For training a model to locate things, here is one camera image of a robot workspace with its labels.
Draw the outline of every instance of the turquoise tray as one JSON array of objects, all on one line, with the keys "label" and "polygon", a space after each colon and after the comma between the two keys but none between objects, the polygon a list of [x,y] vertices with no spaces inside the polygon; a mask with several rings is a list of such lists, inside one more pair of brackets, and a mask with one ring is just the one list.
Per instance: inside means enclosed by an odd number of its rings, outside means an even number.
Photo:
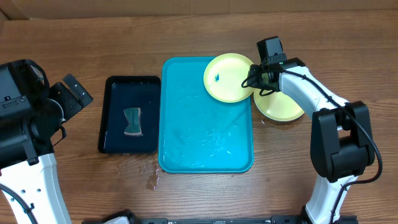
[{"label": "turquoise tray", "polygon": [[171,173],[237,173],[253,165],[250,97],[223,103],[206,91],[214,57],[166,61],[160,98],[159,164]]}]

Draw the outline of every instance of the wire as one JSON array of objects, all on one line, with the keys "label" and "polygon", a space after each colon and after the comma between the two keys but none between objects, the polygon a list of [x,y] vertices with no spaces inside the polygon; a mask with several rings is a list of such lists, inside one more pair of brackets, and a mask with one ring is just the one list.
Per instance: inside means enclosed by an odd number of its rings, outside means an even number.
[{"label": "wire", "polygon": [[28,204],[26,204],[26,202],[18,194],[16,194],[14,191],[4,186],[3,184],[0,184],[0,189],[13,197],[13,199],[15,199],[19,203],[19,205],[21,205],[32,224],[38,224],[36,218],[33,216],[33,206],[32,208],[29,208]]},{"label": "wire", "polygon": [[355,126],[365,135],[365,137],[368,139],[369,143],[372,145],[372,147],[374,149],[374,153],[376,154],[377,162],[379,164],[379,168],[377,170],[376,175],[374,177],[370,178],[370,179],[367,179],[367,180],[356,180],[356,181],[348,182],[348,183],[346,183],[346,184],[341,186],[341,189],[340,189],[340,191],[338,193],[337,199],[336,199],[335,204],[333,206],[333,209],[331,211],[330,224],[332,224],[333,223],[333,217],[335,216],[336,209],[337,209],[337,206],[338,206],[339,201],[341,199],[341,196],[343,195],[343,192],[345,190],[347,190],[347,187],[349,187],[351,185],[354,185],[354,184],[368,184],[368,183],[374,182],[375,180],[377,180],[381,176],[381,172],[383,170],[383,163],[382,163],[382,160],[381,160],[381,155],[380,155],[379,149],[377,148],[376,143],[374,143],[373,139],[364,130],[364,128],[361,126],[361,124],[358,123],[358,121],[354,118],[354,116],[350,112],[348,112],[346,109],[344,109],[341,105],[339,105],[315,81],[313,81],[312,79],[308,78],[305,75],[301,75],[299,73],[295,73],[295,72],[291,72],[291,71],[287,71],[287,70],[282,70],[282,71],[266,70],[265,72],[288,73],[288,74],[295,75],[297,77],[303,78],[306,81],[310,82],[315,88],[317,88],[319,90],[319,92],[322,93],[323,96],[325,96],[331,103],[333,103],[337,108],[339,108],[342,112],[344,112],[344,114],[347,115],[349,120],[352,121],[355,124]]}]

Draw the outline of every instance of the tray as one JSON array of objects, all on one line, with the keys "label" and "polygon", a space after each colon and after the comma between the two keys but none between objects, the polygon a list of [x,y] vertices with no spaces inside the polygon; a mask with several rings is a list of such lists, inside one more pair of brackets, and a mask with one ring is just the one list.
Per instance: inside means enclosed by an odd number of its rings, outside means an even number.
[{"label": "tray", "polygon": [[[126,134],[128,108],[140,108],[141,133]],[[98,150],[102,153],[153,153],[159,139],[160,78],[113,76],[105,83]]]},{"label": "tray", "polygon": [[254,162],[251,102],[223,103],[203,84],[214,57],[166,61],[160,99],[159,164],[171,173],[245,172]]}]

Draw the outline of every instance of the black tray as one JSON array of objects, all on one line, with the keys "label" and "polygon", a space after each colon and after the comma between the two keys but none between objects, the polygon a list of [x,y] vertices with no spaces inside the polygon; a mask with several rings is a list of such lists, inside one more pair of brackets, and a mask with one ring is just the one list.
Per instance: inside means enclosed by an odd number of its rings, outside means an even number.
[{"label": "black tray", "polygon": [[[160,78],[113,76],[105,83],[98,150],[102,153],[153,153],[159,142]],[[124,134],[124,111],[141,109],[140,136]]]}]

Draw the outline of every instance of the yellow plate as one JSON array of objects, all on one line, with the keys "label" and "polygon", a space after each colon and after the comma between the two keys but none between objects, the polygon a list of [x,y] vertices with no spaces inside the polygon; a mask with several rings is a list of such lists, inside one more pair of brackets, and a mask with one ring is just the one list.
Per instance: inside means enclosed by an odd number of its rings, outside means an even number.
[{"label": "yellow plate", "polygon": [[254,102],[266,117],[276,121],[292,121],[304,114],[303,109],[282,92],[260,96],[260,91],[259,89],[254,90]]},{"label": "yellow plate", "polygon": [[217,100],[235,103],[246,99],[253,88],[242,88],[253,62],[247,57],[228,53],[214,58],[206,67],[203,82],[207,92]]}]

